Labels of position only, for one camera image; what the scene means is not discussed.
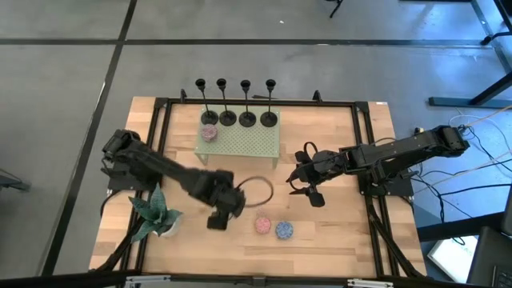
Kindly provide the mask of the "green plant in white pot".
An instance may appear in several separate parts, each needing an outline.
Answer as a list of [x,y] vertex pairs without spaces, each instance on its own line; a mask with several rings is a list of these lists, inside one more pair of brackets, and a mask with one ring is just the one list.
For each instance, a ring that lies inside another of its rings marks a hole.
[[173,234],[183,216],[183,212],[168,209],[166,197],[159,184],[149,200],[129,197],[132,207],[142,218],[142,224],[132,236],[131,242],[138,242],[150,233],[158,237]]

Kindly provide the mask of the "black floor bar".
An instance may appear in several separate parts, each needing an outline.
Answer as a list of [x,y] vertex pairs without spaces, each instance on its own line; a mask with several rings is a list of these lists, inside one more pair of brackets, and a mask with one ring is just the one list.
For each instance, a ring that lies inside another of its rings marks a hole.
[[471,236],[479,234],[480,229],[486,226],[500,230],[504,214],[504,212],[487,214],[476,218],[420,227],[418,228],[418,238],[421,242],[429,242]]

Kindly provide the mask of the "purple patterned candle tin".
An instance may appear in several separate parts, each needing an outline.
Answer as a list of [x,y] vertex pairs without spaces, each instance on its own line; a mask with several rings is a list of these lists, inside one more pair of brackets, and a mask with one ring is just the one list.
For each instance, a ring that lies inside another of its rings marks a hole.
[[200,130],[200,135],[204,142],[215,141],[218,136],[218,128],[212,124],[205,124]]

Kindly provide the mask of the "white framed board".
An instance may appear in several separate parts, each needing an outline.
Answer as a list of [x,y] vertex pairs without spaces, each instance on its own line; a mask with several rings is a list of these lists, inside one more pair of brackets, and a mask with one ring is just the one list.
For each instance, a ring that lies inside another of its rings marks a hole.
[[475,236],[439,240],[427,257],[449,278],[466,283],[477,243]]

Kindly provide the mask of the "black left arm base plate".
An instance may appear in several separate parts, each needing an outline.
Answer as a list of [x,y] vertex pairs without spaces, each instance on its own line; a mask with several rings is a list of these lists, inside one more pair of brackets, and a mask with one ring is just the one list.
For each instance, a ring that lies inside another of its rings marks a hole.
[[160,179],[158,174],[137,176],[129,170],[113,170],[108,176],[110,190],[153,190]]

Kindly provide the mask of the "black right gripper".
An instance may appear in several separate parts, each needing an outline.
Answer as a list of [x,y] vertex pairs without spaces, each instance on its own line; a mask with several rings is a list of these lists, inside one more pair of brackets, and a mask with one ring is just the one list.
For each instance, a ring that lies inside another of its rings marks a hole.
[[322,150],[311,158],[307,152],[298,152],[298,165],[290,173],[286,182],[295,180],[307,182],[307,188],[301,188],[290,192],[290,195],[304,194],[310,200],[312,207],[323,207],[325,199],[317,190],[322,182],[332,178],[332,174],[343,171],[345,159],[340,153]]

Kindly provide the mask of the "black candlestick holder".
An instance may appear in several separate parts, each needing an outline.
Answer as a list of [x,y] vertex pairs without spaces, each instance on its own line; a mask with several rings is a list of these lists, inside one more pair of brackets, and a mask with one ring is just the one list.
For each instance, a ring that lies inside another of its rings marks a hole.
[[203,125],[208,125],[208,124],[215,125],[218,122],[218,114],[215,111],[210,110],[210,108],[208,106],[208,103],[206,100],[206,95],[205,95],[206,80],[203,78],[198,78],[195,81],[195,85],[202,94],[202,99],[203,99],[203,103],[204,103],[204,107],[205,107],[205,111],[202,113],[202,116],[201,116],[201,122]]
[[244,127],[252,127],[256,122],[256,117],[248,108],[248,92],[250,90],[251,82],[250,80],[244,79],[240,82],[240,86],[244,92],[246,104],[245,110],[239,115],[238,121]]
[[226,100],[226,95],[225,95],[226,80],[224,78],[219,78],[216,81],[216,84],[222,93],[222,99],[224,101],[224,103],[223,103],[224,111],[221,112],[221,114],[219,115],[219,121],[224,126],[232,126],[233,124],[236,123],[237,116],[233,111],[227,109],[227,104],[225,102],[225,100]]
[[272,92],[276,86],[276,81],[273,79],[266,80],[266,88],[268,91],[268,108],[267,111],[262,113],[260,122],[265,127],[273,127],[277,124],[278,116],[271,110]]

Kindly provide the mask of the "black crossbar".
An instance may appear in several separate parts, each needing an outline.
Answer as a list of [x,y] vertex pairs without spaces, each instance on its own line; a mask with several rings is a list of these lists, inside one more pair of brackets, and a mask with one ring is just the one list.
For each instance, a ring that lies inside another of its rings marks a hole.
[[[0,288],[106,288],[124,286],[126,278],[138,275],[170,275],[169,282],[205,282],[245,284],[254,287],[272,285],[308,285],[308,286],[347,286],[347,280],[357,277],[292,277],[292,276],[234,276],[212,274],[141,274],[138,270],[93,271],[80,274],[60,274],[29,278],[0,279]],[[360,278],[392,282],[394,288],[491,288],[442,282],[428,277],[381,276],[376,278]]]

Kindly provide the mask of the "black laptop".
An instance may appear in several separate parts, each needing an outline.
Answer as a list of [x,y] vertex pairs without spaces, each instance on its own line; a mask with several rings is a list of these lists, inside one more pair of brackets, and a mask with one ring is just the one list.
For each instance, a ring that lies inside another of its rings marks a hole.
[[512,288],[512,238],[483,227],[466,282],[491,288]]

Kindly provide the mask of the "dark desk foot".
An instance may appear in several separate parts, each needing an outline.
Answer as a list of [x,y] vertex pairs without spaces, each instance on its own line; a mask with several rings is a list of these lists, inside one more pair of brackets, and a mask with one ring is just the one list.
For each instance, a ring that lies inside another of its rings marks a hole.
[[512,100],[496,100],[495,97],[510,87],[512,87],[512,72],[509,72],[473,98],[430,97],[428,98],[428,104],[444,107],[504,109],[512,106]]

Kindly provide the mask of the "black aluminium table frame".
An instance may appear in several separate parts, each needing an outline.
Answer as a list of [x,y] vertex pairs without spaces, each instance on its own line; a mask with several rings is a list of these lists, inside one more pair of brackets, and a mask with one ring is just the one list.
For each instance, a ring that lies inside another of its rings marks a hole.
[[[374,254],[366,205],[354,176],[341,176],[321,187],[326,204],[313,208],[307,198],[290,195],[287,178],[294,153],[305,142],[334,150],[393,135],[384,102],[277,100],[281,111],[280,157],[274,169],[269,158],[213,156],[211,169],[224,168],[246,188],[259,208],[231,220],[226,231],[206,228],[210,208],[188,197],[170,179],[162,188],[168,204],[183,212],[178,231],[168,237],[149,236],[133,245],[129,268],[145,274],[212,274],[234,276],[374,278]],[[271,220],[268,234],[259,234],[254,221]],[[275,227],[290,222],[289,239],[278,239]]]

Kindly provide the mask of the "grey chair base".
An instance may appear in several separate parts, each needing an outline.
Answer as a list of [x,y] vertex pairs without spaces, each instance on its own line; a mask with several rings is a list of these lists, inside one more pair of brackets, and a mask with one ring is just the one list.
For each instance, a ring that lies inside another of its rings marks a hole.
[[0,190],[3,188],[12,188],[26,192],[31,188],[31,184],[0,168]]

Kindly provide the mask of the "dark blue patterned candle tin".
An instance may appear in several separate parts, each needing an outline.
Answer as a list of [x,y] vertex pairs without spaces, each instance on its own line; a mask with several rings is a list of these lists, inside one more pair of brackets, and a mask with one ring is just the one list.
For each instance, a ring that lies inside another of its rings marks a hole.
[[275,234],[278,239],[285,240],[293,236],[294,227],[290,222],[279,222],[275,227]]

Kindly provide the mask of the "silver metal bracket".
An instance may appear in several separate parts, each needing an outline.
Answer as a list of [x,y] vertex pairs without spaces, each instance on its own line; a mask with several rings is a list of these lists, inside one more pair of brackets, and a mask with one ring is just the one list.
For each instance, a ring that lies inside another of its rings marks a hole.
[[365,280],[360,278],[348,279],[347,286],[349,288],[394,288],[394,284],[392,282]]
[[138,275],[129,276],[126,278],[125,285],[123,288],[140,288],[142,284],[153,283],[153,282],[169,282],[171,280],[170,275]]

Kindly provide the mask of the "black tripod leg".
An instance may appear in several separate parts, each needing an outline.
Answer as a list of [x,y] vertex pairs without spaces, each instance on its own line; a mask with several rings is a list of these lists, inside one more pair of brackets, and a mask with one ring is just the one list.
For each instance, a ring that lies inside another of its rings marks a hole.
[[338,12],[339,8],[341,7],[341,4],[344,2],[344,0],[325,0],[326,2],[332,2],[335,4],[335,7],[332,9],[329,18],[333,18],[335,14]]

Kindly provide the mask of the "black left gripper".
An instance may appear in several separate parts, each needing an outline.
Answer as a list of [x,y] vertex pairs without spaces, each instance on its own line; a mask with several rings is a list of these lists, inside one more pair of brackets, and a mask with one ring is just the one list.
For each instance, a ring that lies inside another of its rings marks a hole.
[[238,217],[246,204],[244,192],[234,186],[234,173],[207,171],[200,178],[199,200],[216,209],[207,220],[210,230],[226,230],[230,216]]

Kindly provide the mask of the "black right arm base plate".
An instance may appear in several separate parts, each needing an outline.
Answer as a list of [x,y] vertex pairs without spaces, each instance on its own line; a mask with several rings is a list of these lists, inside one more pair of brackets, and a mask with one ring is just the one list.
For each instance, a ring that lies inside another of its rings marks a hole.
[[413,196],[413,187],[409,178],[396,177],[383,185],[372,183],[368,176],[358,176],[359,191],[369,196]]

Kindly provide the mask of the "green perforated metal shelf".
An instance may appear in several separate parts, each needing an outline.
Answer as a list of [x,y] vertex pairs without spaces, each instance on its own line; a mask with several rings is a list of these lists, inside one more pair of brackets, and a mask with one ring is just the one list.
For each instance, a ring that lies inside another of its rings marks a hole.
[[277,123],[272,127],[261,124],[260,117],[267,112],[265,106],[250,106],[249,112],[256,116],[253,126],[244,127],[239,121],[232,126],[224,126],[218,122],[214,125],[217,134],[210,142],[203,139],[204,125],[199,122],[194,152],[204,165],[210,155],[223,155],[270,158],[273,168],[276,168],[280,156],[280,109],[272,109],[278,116]]

